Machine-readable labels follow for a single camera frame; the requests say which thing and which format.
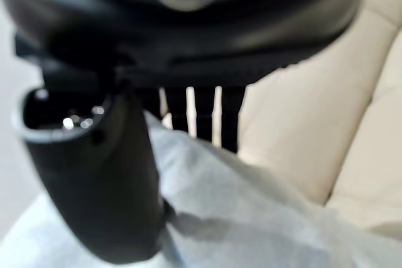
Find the white tissue paper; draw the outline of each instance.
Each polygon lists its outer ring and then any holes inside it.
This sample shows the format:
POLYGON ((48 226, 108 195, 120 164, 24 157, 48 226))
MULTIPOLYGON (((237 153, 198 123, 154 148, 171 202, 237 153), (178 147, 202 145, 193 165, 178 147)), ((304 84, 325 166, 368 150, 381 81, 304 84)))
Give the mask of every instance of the white tissue paper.
MULTIPOLYGON (((163 250, 127 268, 400 268, 402 243, 307 201, 268 169, 164 129, 148 116, 163 196, 177 217, 163 250)), ((1 268, 108 268, 80 245, 47 195, 4 239, 1 268)))

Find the tufted upholstery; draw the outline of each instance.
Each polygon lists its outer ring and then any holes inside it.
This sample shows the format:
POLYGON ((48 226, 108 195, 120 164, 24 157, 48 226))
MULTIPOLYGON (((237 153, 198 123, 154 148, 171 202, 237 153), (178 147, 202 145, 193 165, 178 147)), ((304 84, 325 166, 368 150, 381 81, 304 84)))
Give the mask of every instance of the tufted upholstery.
POLYGON ((401 26, 402 0, 365 0, 338 42, 250 87, 240 157, 352 223, 402 229, 401 26))

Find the black plastic housing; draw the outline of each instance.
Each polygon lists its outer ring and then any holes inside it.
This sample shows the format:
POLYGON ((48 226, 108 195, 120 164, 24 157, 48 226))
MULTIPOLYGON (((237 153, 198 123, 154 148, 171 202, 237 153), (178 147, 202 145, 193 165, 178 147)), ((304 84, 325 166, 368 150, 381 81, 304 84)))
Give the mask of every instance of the black plastic housing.
POLYGON ((50 93, 25 98, 18 131, 62 217, 95 255, 139 262, 160 249, 163 199, 142 108, 131 97, 50 93), (103 104, 88 129, 63 130, 69 108, 103 104))
POLYGON ((192 13, 124 0, 5 0, 31 45, 137 87, 245 86, 325 48, 360 0, 236 0, 192 13))

